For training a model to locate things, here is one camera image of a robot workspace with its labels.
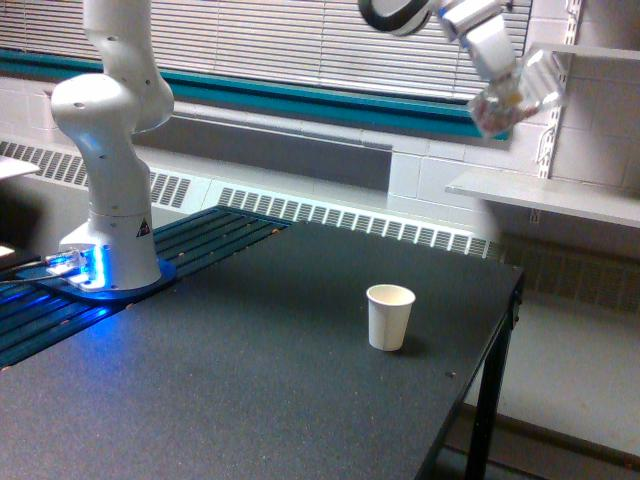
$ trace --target mounting plate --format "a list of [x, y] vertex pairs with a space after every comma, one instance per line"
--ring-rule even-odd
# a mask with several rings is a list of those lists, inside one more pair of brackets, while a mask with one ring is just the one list
[[[59, 293], [60, 295], [70, 297], [74, 300], [83, 300], [85, 302], [96, 303], [100, 305], [111, 303], [135, 303], [140, 300], [149, 297], [159, 290], [171, 285], [176, 279], [176, 267], [166, 260], [158, 259], [158, 266], [160, 267], [160, 279], [142, 288], [136, 288], [133, 290], [111, 290], [107, 292], [85, 292], [79, 288], [74, 287], [61, 278], [53, 278], [50, 280], [43, 280], [35, 282], [38, 285]], [[21, 279], [37, 278], [46, 276], [46, 267], [31, 268], [18, 273], [16, 276]]]

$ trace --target table leg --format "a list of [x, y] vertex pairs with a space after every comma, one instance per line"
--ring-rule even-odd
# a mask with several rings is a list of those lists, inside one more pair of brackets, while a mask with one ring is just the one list
[[484, 362], [465, 480], [484, 479], [512, 328], [513, 313], [511, 312]]

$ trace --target heating vent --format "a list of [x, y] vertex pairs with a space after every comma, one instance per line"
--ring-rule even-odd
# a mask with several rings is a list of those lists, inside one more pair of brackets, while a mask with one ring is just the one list
[[366, 210], [337, 207], [334, 204], [300, 197], [274, 194], [254, 188], [237, 188], [219, 182], [217, 201], [212, 204], [240, 208], [253, 213], [295, 222], [315, 222], [370, 235], [395, 238], [428, 247], [500, 260], [502, 251], [496, 244], [475, 238], [471, 232], [425, 222], [413, 222], [393, 215], [373, 215]]
[[640, 314], [640, 265], [515, 240], [505, 260], [525, 269], [525, 290]]
[[[87, 188], [89, 185], [89, 177], [81, 157], [7, 141], [0, 142], [0, 155], [33, 163], [40, 168], [35, 176], [42, 180], [81, 188]], [[150, 175], [152, 204], [182, 210], [192, 180], [193, 177], [187, 178], [186, 175], [178, 176], [152, 171]], [[201, 206], [202, 201], [192, 210], [197, 211]]]

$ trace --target robotic arm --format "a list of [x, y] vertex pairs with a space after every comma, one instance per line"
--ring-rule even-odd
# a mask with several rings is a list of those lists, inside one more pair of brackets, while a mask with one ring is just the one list
[[469, 102], [471, 116], [487, 137], [562, 102], [562, 67], [549, 52], [521, 62], [507, 35], [497, 0], [359, 0], [373, 28], [397, 36], [422, 29], [432, 14], [449, 41], [458, 40], [489, 87]]
[[[433, 13], [438, 16], [449, 39], [469, 50], [478, 73], [490, 82], [470, 104], [485, 134], [539, 111], [540, 102], [523, 108], [523, 99], [539, 98], [544, 89], [521, 81], [525, 70], [516, 61], [497, 0], [359, 0], [359, 6], [370, 25], [394, 35], [415, 33]], [[84, 29], [102, 56], [104, 73], [64, 81], [51, 98], [53, 116], [78, 146], [89, 176], [89, 219], [60, 244], [61, 250], [83, 253], [86, 264], [66, 279], [87, 292], [136, 290], [161, 278], [149, 168], [131, 141], [133, 133], [166, 122], [173, 110], [173, 95], [153, 58], [150, 13], [151, 0], [84, 0]], [[558, 95], [545, 98], [551, 104]], [[50, 271], [63, 274], [65, 268]]]
[[84, 29], [104, 73], [64, 81], [51, 97], [53, 117], [78, 146], [89, 177], [89, 220], [60, 243], [61, 250], [88, 252], [83, 272], [67, 278], [88, 292], [134, 290], [161, 276], [149, 168], [131, 141], [173, 112], [173, 94], [153, 58], [150, 15], [150, 0], [84, 0]]

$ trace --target warning label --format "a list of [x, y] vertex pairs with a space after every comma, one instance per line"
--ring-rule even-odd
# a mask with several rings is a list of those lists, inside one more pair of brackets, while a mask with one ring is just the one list
[[142, 217], [142, 224], [140, 224], [140, 228], [138, 229], [138, 235], [136, 237], [144, 237], [151, 233], [151, 227], [147, 223], [147, 219]]

